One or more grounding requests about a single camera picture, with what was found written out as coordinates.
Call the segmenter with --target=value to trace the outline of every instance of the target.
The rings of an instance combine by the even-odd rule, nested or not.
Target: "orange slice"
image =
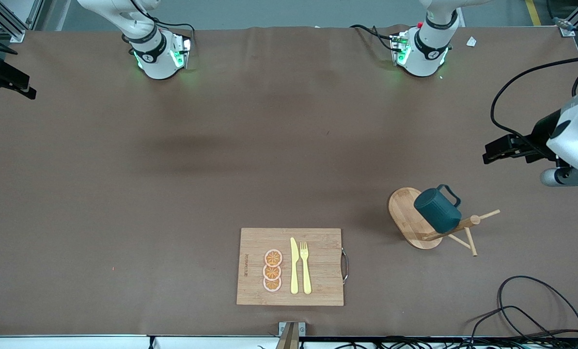
[[[265,264],[269,267],[277,267],[282,263],[282,254],[280,251],[273,249],[265,254]]]
[[[269,292],[276,292],[280,289],[282,285],[282,279],[278,278],[278,280],[270,281],[263,279],[263,287]]]
[[[265,278],[265,280],[269,281],[278,280],[280,274],[282,274],[282,270],[280,270],[280,267],[270,267],[269,265],[263,267],[263,277]]]

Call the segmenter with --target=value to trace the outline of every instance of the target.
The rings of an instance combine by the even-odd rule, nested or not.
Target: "fork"
[[[299,243],[299,256],[302,258],[304,270],[304,293],[310,294],[312,292],[311,274],[308,272],[308,244],[306,241]]]

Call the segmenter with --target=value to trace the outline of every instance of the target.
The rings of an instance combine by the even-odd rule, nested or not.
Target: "brown tabletop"
[[[547,161],[481,158],[504,135],[489,121],[495,93],[577,57],[571,38],[459,29],[446,64],[414,78],[354,29],[196,37],[198,69],[165,81],[116,32],[30,32],[15,46],[8,61],[38,97],[0,90],[0,335],[262,335],[284,320],[311,335],[467,335],[514,274],[578,308],[578,188],[541,185]],[[529,133],[577,73],[532,73],[497,117]],[[476,258],[450,239],[417,250],[389,217],[394,190],[440,183],[465,216],[502,211],[473,229]],[[242,227],[342,228],[345,306],[236,305]],[[515,281],[504,298],[546,327],[577,326],[537,285]],[[479,334],[512,332],[495,317]]]

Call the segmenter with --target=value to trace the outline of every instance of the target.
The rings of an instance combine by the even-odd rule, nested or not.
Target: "teal mug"
[[[455,204],[448,201],[446,196],[440,192],[442,188],[446,188],[450,195],[457,199]],[[459,205],[461,205],[461,199],[447,185],[429,188],[418,195],[413,202],[413,207],[431,224],[431,227],[442,234],[450,232],[459,225],[461,221]]]

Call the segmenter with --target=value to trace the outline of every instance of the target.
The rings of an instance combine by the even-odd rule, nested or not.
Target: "yellow floor stripe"
[[[528,8],[528,13],[530,13],[530,19],[532,19],[532,24],[534,26],[540,26],[541,20],[539,20],[539,14],[536,11],[533,0],[526,0],[526,7]]]

